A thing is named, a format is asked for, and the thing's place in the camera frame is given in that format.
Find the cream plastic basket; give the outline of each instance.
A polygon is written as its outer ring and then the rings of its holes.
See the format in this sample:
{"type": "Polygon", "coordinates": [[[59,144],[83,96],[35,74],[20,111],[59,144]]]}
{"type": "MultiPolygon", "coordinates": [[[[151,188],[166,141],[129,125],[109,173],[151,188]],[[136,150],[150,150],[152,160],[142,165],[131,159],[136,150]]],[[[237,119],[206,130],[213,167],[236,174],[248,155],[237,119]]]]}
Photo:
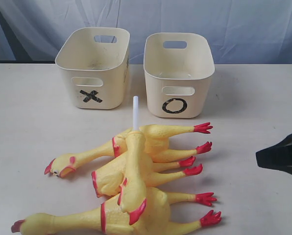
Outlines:
{"type": "Polygon", "coordinates": [[[152,114],[193,118],[202,112],[215,65],[204,37],[156,33],[146,40],[144,71],[147,106],[152,114]]]}
{"type": "Polygon", "coordinates": [[[121,28],[81,28],[55,58],[72,103],[85,109],[112,109],[124,97],[130,34],[121,28]],[[101,42],[106,36],[109,42],[101,42]]]}

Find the white table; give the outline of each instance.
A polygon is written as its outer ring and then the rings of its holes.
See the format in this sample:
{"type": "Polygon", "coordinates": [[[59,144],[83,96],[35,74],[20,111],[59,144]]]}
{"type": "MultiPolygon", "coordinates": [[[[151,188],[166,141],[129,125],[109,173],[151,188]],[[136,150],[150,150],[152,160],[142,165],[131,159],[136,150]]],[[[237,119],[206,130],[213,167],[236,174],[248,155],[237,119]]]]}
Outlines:
{"type": "MultiPolygon", "coordinates": [[[[292,133],[292,65],[217,65],[203,113],[193,119],[150,114],[143,67],[131,66],[131,77],[120,107],[82,110],[70,103],[56,65],[0,64],[0,235],[11,234],[11,225],[32,213],[66,215],[100,206],[104,199],[96,198],[90,174],[110,157],[68,180],[45,176],[44,169],[62,153],[95,148],[131,126],[133,95],[140,97],[141,125],[214,125],[210,135],[171,139],[176,149],[214,145],[196,160],[204,165],[200,175],[160,187],[216,193],[214,209],[223,212],[223,223],[193,235],[292,235],[292,175],[259,168],[255,158],[292,133]]],[[[194,221],[209,209],[180,203],[173,205],[172,219],[194,221]]]]}

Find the black plastic part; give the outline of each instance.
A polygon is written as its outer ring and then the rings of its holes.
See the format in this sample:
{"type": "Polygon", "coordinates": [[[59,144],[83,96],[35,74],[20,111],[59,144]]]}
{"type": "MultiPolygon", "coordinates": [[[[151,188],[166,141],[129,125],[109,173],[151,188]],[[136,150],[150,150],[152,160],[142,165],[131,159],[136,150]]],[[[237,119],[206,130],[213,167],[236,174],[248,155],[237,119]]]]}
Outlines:
{"type": "Polygon", "coordinates": [[[278,144],[256,152],[261,168],[280,170],[292,175],[292,134],[278,144]]]}

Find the white stick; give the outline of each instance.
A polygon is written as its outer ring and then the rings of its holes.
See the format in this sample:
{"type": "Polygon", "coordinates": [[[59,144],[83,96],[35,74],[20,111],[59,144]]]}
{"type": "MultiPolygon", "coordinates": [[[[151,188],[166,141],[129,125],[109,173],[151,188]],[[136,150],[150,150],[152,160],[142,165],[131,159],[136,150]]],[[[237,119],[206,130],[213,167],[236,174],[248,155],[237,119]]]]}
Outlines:
{"type": "Polygon", "coordinates": [[[133,97],[133,131],[138,131],[138,96],[133,97]]]}

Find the black letter x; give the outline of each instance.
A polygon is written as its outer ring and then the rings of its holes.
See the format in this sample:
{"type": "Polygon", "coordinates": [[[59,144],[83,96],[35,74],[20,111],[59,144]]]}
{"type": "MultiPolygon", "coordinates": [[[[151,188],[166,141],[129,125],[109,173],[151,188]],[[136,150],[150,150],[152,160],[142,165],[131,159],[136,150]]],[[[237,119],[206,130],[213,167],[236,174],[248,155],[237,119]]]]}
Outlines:
{"type": "Polygon", "coordinates": [[[88,101],[90,101],[91,99],[93,99],[94,101],[98,102],[98,103],[101,103],[102,102],[102,99],[99,99],[98,97],[96,97],[96,95],[98,94],[97,91],[92,91],[90,93],[87,93],[83,90],[80,91],[81,94],[83,95],[86,95],[86,97],[83,99],[83,101],[85,103],[87,103],[88,101]]]}

